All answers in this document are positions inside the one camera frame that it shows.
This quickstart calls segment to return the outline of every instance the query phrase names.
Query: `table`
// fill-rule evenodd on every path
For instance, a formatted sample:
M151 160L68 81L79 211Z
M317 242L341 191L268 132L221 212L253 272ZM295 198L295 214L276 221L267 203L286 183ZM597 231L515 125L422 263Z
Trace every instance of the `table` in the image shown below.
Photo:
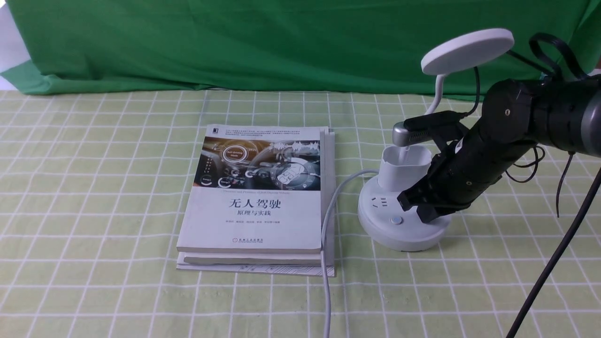
M429 102L347 93L0 91L0 336L321 337L319 277L175 269L204 127L329 125L340 181L377 168L393 124ZM444 100L439 110L470 107ZM556 218L566 159L548 149L530 183L503 177L453 215L440 245L420 253L388 250L365 234L356 217L363 182L351 183L338 204L331 336L501 337L600 166L575 158ZM523 179L529 169L511 173ZM600 203L522 337L601 332Z

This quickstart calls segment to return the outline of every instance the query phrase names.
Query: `green cloth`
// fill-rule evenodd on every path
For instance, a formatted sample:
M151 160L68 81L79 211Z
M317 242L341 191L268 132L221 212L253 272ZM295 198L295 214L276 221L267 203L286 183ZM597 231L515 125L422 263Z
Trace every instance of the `green cloth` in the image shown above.
M420 61L436 45L503 27L569 42L586 71L601 55L600 0L11 0L31 61L2 74L26 94L130 90L352 91L432 94ZM540 73L503 56L484 92ZM473 95L472 72L447 94Z

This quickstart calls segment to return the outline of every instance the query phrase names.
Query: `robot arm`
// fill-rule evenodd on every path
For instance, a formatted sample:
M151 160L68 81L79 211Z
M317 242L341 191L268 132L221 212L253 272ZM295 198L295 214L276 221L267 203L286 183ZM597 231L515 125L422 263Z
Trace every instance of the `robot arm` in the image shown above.
M393 130L396 140L434 140L441 150L428 173L398 196L403 210L417 206L424 223L470 207L538 144L601 157L601 77L497 82L474 127L468 130L461 118L445 111L406 120Z

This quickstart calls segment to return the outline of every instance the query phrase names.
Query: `white lamp head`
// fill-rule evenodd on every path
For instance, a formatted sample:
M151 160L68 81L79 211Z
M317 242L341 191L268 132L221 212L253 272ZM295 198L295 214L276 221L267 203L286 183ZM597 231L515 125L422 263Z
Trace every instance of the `white lamp head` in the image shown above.
M432 49L421 60L421 69L426 75L461 72L500 57L513 44L513 34L507 29L471 32Z

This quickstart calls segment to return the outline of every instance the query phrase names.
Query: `stack of books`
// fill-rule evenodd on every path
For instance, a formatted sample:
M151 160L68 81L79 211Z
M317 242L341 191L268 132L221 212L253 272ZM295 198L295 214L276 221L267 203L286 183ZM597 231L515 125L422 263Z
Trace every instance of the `stack of books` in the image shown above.
M321 275L322 223L335 188L328 127L208 125L177 268ZM334 276L334 213L326 233Z

